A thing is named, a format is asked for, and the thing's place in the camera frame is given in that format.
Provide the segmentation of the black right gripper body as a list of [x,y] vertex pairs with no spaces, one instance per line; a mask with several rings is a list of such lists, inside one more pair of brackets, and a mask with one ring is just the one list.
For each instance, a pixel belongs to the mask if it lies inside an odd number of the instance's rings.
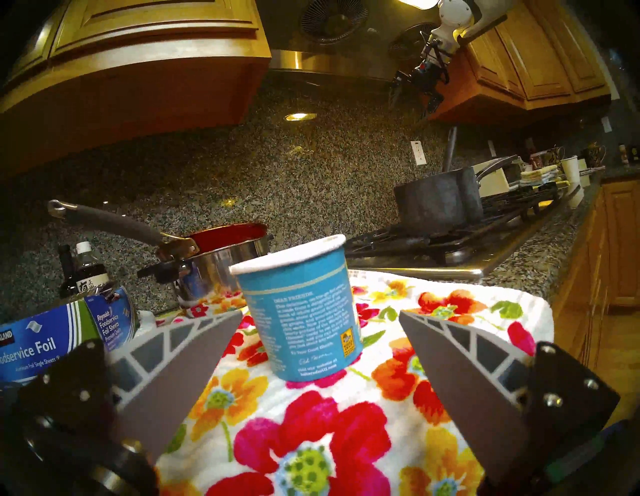
[[446,60],[441,50],[430,50],[410,72],[410,84],[422,93],[437,93],[438,84],[450,82]]

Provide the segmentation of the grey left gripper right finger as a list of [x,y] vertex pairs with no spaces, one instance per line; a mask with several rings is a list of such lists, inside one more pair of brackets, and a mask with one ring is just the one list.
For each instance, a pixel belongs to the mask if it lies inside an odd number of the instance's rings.
[[484,329],[402,311],[399,323],[484,469],[480,488],[553,488],[603,451],[620,395],[552,342],[533,355]]

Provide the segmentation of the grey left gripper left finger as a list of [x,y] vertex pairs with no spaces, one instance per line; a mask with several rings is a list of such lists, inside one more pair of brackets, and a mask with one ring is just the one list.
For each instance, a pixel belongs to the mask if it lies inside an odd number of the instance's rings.
[[139,441],[155,462],[242,318],[234,310],[161,326],[111,352],[103,341],[88,340],[18,390],[18,411],[72,435]]

